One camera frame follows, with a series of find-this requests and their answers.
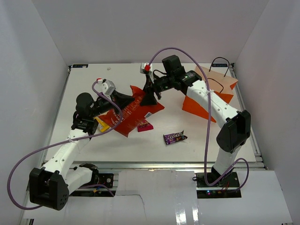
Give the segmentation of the red chips bag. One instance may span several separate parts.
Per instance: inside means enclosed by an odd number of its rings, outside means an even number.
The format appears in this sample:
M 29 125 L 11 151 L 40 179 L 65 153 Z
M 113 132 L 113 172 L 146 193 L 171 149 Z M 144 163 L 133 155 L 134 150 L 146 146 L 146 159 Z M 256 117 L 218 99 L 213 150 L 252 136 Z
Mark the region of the red chips bag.
M 125 137 L 128 137 L 129 133 L 140 125 L 147 117 L 165 108 L 160 103 L 157 103 L 156 105 L 140 106 L 140 103 L 145 96 L 145 92 L 136 86 L 131 85 L 130 88 L 133 94 L 132 97 L 134 97 L 135 100 L 122 110 L 122 122 L 114 129 Z

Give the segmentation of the pink candy packet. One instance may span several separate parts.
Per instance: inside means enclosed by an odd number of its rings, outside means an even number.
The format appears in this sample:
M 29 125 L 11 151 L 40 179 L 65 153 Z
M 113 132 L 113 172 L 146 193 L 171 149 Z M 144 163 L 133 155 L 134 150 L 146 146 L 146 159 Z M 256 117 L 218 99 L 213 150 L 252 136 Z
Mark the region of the pink candy packet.
M 153 130 L 154 127 L 152 124 L 150 124 L 147 120 L 143 120 L 138 126 L 137 126 L 137 131 L 138 132 L 144 132 L 144 131 L 149 131 Z

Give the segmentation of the yellow snack packet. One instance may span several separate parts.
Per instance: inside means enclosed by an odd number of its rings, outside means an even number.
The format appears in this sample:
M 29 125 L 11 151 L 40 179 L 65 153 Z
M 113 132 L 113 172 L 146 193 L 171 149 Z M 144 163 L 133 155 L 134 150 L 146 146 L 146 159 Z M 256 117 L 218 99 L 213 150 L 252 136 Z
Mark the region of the yellow snack packet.
M 103 122 L 99 117 L 95 117 L 95 120 L 98 122 L 98 130 L 100 133 L 107 131 L 110 126 Z

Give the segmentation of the purple m&m's packet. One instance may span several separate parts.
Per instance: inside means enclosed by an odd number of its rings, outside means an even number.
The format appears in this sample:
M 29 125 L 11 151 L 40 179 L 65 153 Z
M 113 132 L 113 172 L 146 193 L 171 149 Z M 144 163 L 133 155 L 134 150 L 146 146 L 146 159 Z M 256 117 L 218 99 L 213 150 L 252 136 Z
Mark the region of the purple m&m's packet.
M 188 137 L 184 135 L 184 131 L 163 135 L 164 142 L 166 145 L 181 142 L 186 140 Z

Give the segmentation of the orange paper bag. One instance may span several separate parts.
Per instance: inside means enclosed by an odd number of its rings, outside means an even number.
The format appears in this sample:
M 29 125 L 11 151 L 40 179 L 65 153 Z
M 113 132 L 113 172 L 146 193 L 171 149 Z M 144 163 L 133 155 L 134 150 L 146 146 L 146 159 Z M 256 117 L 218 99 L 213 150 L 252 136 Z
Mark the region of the orange paper bag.
M 227 63 L 228 67 L 226 67 L 226 71 L 224 73 L 220 73 L 212 70 L 212 63 Z M 222 100 L 224 100 L 228 104 L 233 98 L 233 89 L 236 86 L 238 80 L 231 77 L 229 71 L 230 62 L 226 58 L 216 57 L 212 61 L 212 63 L 209 68 L 201 68 L 208 78 L 210 89 L 214 90 L 214 93 L 216 93 Z M 209 116 L 209 113 L 203 107 L 201 107 L 194 100 L 187 96 L 185 96 L 185 99 L 183 101 L 182 110 L 204 119 L 208 119 Z

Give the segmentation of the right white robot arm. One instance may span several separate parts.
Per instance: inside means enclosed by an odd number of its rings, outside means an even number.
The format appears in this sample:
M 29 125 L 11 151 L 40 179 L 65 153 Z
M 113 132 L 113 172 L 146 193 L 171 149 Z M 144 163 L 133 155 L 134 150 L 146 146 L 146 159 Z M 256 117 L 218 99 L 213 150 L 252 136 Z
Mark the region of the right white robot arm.
M 222 187 L 228 181 L 228 174 L 239 161 L 236 158 L 241 147 L 250 137 L 251 115 L 247 110 L 239 111 L 230 106 L 213 90 L 209 89 L 204 75 L 190 70 L 186 71 L 180 59 L 171 55 L 162 60 L 165 73 L 162 77 L 154 75 L 149 63 L 142 63 L 140 72 L 145 74 L 146 83 L 140 105 L 157 105 L 161 93 L 175 89 L 194 100 L 213 117 L 220 131 L 216 137 L 219 151 L 210 173 L 204 172 L 204 182 L 208 187 Z

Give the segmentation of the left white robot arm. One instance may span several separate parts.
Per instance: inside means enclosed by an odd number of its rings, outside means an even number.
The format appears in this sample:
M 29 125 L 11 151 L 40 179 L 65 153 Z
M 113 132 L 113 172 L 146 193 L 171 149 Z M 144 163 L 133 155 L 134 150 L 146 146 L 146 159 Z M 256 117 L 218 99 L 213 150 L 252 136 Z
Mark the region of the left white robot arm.
M 69 195 L 83 185 L 94 187 L 99 182 L 98 169 L 93 164 L 81 164 L 70 169 L 81 150 L 89 143 L 98 127 L 97 116 L 111 109 L 122 110 L 134 97 L 113 91 L 110 97 L 93 99 L 84 92 L 77 96 L 73 124 L 69 135 L 53 157 L 29 175 L 30 202 L 61 210 Z

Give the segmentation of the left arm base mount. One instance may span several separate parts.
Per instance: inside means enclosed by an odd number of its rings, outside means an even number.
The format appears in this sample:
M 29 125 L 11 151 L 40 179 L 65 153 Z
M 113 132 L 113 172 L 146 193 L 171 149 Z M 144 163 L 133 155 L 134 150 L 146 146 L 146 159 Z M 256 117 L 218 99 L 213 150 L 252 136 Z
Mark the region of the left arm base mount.
M 94 197 L 114 197 L 116 191 L 113 190 L 113 183 L 113 173 L 100 173 L 97 176 L 96 181 L 91 184 L 84 184 L 79 188 L 79 190 L 87 192 L 90 196 Z

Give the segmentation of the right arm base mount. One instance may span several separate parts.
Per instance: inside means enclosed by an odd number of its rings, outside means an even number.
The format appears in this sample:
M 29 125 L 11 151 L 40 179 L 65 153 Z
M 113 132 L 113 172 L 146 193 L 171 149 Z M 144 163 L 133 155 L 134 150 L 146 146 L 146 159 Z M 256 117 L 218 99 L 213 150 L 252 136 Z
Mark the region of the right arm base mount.
M 236 172 L 230 172 L 214 186 L 208 186 L 204 180 L 204 173 L 196 173 L 192 178 L 196 182 L 198 199 L 241 198 L 240 182 Z

